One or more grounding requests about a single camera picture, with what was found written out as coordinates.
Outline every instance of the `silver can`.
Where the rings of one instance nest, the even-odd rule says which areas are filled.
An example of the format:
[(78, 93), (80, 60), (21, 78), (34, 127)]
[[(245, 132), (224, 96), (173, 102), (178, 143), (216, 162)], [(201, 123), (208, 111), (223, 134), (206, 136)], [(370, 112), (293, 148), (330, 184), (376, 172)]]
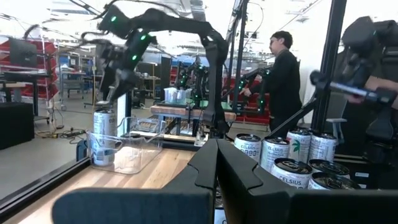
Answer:
[(311, 159), (308, 164), (312, 168), (312, 172), (326, 172), (340, 177), (345, 177), (347, 179), (350, 178), (349, 169), (336, 162), (330, 162), (323, 159)]
[(116, 141), (116, 115), (113, 110), (97, 110), (93, 115), (94, 138), (91, 141), (93, 162), (97, 166), (110, 166), (114, 162)]
[(289, 141), (282, 138), (264, 139), (262, 141), (260, 166), (271, 172), (274, 161), (287, 158), (289, 155)]
[(350, 179), (325, 172), (313, 173), (308, 183), (309, 190), (355, 190), (360, 188)]
[(271, 174), (297, 189), (306, 189), (310, 181), (312, 168), (294, 159), (276, 159)]
[(290, 143), (289, 159), (307, 163), (310, 152), (311, 134), (303, 129), (289, 131), (286, 139)]
[(256, 162), (260, 160), (261, 138), (253, 134), (237, 134), (234, 145)]
[(333, 162), (336, 145), (337, 138), (330, 134), (313, 134), (308, 160), (323, 159)]

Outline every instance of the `dark hair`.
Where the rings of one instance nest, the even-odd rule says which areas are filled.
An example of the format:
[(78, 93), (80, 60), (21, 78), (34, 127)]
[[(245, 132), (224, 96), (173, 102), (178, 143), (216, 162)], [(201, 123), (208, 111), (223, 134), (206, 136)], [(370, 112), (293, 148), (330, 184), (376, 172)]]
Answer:
[(275, 34), (273, 34), (272, 36), (271, 36), (271, 38), (272, 37), (275, 37), (276, 39), (281, 39), (281, 38), (283, 38), (285, 41), (284, 41), (284, 45), (285, 45), (285, 47), (287, 47), (288, 49), (290, 49), (291, 48), (291, 46), (292, 46), (292, 44), (293, 44), (293, 37), (292, 37), (292, 34), (290, 34), (289, 32), (287, 32), (287, 31), (278, 31), (278, 32), (276, 32)]

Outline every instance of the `clear plastic bin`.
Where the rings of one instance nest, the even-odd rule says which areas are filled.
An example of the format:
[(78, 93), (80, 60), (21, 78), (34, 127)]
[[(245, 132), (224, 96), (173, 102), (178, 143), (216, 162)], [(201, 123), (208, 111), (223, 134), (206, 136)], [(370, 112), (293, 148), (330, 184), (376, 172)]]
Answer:
[(163, 150), (166, 122), (124, 118), (120, 125), (129, 130), (120, 137), (86, 132), (91, 165), (102, 170), (136, 174)]
[(187, 96), (191, 95), (192, 89), (178, 90), (174, 87), (164, 89), (165, 103), (184, 105), (187, 103)]

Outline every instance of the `black jacket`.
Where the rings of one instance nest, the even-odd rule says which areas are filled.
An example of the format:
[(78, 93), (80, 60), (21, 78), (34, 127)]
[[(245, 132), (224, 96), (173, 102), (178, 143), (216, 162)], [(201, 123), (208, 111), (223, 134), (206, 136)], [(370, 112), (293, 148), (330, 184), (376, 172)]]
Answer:
[[(277, 56), (270, 74), (263, 82), (265, 92), (269, 93), (271, 116), (289, 118), (302, 107), (299, 63), (290, 51), (285, 50)], [(250, 92), (258, 93), (260, 85), (250, 88)]]

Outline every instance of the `aluminum can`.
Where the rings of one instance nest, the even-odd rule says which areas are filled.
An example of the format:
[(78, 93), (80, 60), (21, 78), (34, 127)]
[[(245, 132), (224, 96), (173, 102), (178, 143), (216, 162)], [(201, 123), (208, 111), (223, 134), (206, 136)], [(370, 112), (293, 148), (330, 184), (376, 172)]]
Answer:
[(271, 172), (274, 161), (287, 158), (289, 155), (289, 141), (283, 138), (270, 138), (262, 141), (260, 166)]
[(93, 162), (110, 166), (114, 162), (116, 115), (113, 110), (97, 110), (93, 115), (93, 138), (90, 139)]
[(237, 134), (234, 145), (256, 162), (260, 160), (261, 138), (253, 134)]
[(355, 190), (360, 188), (350, 179), (325, 172), (313, 173), (308, 183), (309, 190)]
[(294, 159), (276, 159), (271, 174), (297, 189), (306, 189), (311, 179), (312, 168)]
[(289, 131), (286, 139), (290, 143), (289, 159), (307, 163), (310, 152), (311, 134), (308, 131), (298, 129)]
[(349, 169), (337, 162), (325, 161), (322, 159), (311, 159), (308, 164), (312, 168), (312, 172), (326, 172), (329, 174), (335, 174), (339, 177), (345, 177), (347, 179), (349, 176)]
[(308, 160), (323, 159), (333, 162), (337, 138), (330, 134), (313, 134), (311, 137), (310, 154)]

